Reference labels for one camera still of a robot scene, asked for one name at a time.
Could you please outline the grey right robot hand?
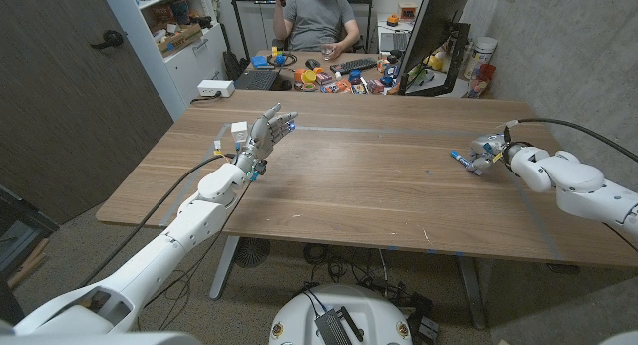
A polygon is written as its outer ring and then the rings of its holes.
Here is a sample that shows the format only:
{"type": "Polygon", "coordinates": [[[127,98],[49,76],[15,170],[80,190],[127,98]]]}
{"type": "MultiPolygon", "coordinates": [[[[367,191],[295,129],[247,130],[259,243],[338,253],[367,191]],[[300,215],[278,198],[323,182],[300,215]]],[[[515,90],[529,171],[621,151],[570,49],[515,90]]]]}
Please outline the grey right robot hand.
{"type": "Polygon", "coordinates": [[[475,175],[482,175],[497,162],[508,166],[504,155],[505,147],[506,141],[503,134],[490,134],[475,138],[470,142],[470,160],[466,170],[475,175]]]}

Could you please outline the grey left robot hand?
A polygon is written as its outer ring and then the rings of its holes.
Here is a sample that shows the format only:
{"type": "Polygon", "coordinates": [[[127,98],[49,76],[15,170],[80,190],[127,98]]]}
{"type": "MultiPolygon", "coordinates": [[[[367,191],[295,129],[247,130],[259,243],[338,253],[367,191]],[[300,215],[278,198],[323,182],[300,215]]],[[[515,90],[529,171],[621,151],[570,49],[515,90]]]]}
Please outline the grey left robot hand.
{"type": "Polygon", "coordinates": [[[295,128],[293,119],[298,113],[277,115],[280,109],[281,104],[277,103],[253,123],[247,141],[233,160],[243,171],[264,175],[266,158],[272,153],[274,145],[295,128]]]}

